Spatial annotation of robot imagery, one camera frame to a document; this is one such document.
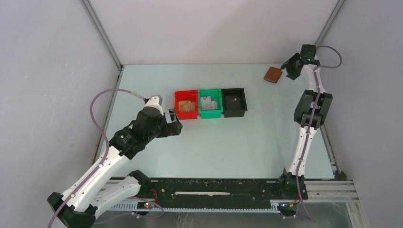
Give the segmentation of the brown leather card holder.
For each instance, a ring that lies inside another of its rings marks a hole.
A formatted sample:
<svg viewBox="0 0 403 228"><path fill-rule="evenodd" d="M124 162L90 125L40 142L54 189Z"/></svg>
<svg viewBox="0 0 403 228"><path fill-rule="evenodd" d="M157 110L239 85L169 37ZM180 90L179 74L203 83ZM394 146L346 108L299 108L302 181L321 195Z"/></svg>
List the brown leather card holder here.
<svg viewBox="0 0 403 228"><path fill-rule="evenodd" d="M266 72L265 76L263 79L265 81L271 82L271 83L277 83L278 80L280 79L282 75L282 70L277 67L271 66L268 71Z"/></svg>

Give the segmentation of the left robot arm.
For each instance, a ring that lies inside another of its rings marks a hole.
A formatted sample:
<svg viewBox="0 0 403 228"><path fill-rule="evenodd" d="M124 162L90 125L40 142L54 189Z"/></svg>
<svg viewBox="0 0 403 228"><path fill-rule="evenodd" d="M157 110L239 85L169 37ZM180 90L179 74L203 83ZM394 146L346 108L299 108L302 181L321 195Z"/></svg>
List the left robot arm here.
<svg viewBox="0 0 403 228"><path fill-rule="evenodd" d="M115 133L96 163L70 188L48 197L49 205L65 227L90 228L100 215L124 199L148 196L150 179L139 170L106 190L102 187L153 139L181 133L182 124L174 109L169 110L171 123L166 121L162 100L160 95L146 99L137 118Z"/></svg>

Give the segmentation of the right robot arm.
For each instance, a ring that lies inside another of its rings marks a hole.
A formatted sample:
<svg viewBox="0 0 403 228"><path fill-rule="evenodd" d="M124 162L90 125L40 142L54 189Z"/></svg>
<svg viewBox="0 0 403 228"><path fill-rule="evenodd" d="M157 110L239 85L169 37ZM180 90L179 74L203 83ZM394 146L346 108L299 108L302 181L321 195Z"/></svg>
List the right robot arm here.
<svg viewBox="0 0 403 228"><path fill-rule="evenodd" d="M293 115L297 123L294 155L276 181L277 194L288 200L297 200L302 196L309 149L315 134L325 122L333 100L332 94L327 93L322 85L316 50L315 45L303 44L301 51L281 66L288 78L295 80L302 77L305 85Z"/></svg>

